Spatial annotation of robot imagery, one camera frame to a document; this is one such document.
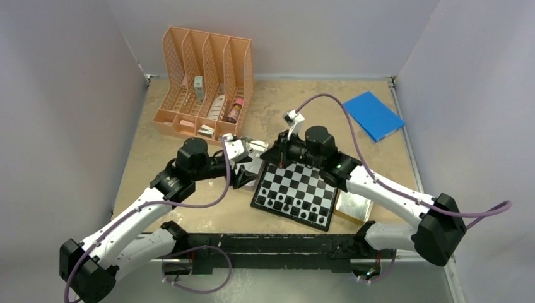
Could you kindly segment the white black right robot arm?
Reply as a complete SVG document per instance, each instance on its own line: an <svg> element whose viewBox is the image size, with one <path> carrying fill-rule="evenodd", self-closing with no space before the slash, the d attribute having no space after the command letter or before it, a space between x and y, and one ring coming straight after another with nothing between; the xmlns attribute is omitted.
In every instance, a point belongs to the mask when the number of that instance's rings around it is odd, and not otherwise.
<svg viewBox="0 0 535 303"><path fill-rule="evenodd" d="M303 139L284 131L260 158L279 168L302 164L318 169L328 185L370 199L404 220L401 225L366 222L354 240L360 256L401 249L418 253L431 264L445 266L467 232L453 197L418 193L367 171L362 161L338 150L334 136L324 126L308 128Z"/></svg>

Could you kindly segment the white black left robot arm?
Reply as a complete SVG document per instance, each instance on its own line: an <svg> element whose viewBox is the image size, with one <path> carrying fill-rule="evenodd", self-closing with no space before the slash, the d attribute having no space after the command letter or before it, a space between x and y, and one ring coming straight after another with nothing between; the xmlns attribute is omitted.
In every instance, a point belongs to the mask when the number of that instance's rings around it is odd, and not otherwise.
<svg viewBox="0 0 535 303"><path fill-rule="evenodd" d="M194 193L196 182L224 177L225 188L238 189L257 176L237 168L252 161L249 143L232 134L221 138L222 154L209 156L202 138L189 138L142 192L120 215L82 241L67 240L60 248L59 275L66 282L64 301L69 293L78 302L100 302L116 283L152 259L170 255L181 258L191 252L188 233L176 223L164 223L157 231L140 237L153 222L176 207L193 208L184 201Z"/></svg>

